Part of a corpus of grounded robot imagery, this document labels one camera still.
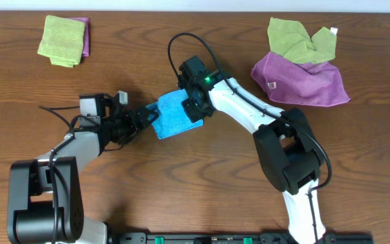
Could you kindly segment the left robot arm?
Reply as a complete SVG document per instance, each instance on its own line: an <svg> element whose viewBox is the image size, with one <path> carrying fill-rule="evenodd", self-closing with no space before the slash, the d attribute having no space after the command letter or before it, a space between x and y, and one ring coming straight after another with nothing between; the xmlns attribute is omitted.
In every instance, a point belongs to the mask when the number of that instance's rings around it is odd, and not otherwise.
<svg viewBox="0 0 390 244"><path fill-rule="evenodd" d="M9 174L7 237L11 243L108 243L106 223L85 217L79 174L107 145L124 147L158 113L127 108L128 95L81 95L79 114L64 139L35 159L16 161Z"/></svg>

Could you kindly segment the blue microfiber cloth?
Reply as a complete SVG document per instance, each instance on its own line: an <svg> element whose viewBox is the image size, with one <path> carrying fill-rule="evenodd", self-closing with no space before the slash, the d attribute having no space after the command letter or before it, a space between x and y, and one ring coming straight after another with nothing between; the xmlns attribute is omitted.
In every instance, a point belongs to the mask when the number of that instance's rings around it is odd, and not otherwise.
<svg viewBox="0 0 390 244"><path fill-rule="evenodd" d="M182 102L187 98L186 91L179 89L162 95L157 102L146 106L158 113L158 118L152 126L159 140L203 126L202 119L191 122L185 113Z"/></svg>

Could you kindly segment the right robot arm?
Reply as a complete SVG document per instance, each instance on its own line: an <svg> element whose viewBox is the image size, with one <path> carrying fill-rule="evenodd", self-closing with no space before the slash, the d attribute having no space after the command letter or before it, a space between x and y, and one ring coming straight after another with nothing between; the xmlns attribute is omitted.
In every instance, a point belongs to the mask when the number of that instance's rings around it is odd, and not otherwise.
<svg viewBox="0 0 390 244"><path fill-rule="evenodd" d="M265 103L221 69L208 70L198 56L174 72L188 95L182 106L192 122L220 111L252 134L265 177L284 197L291 237L298 243L319 243L326 229L317 189L327 157L305 115L297 108L283 110Z"/></svg>

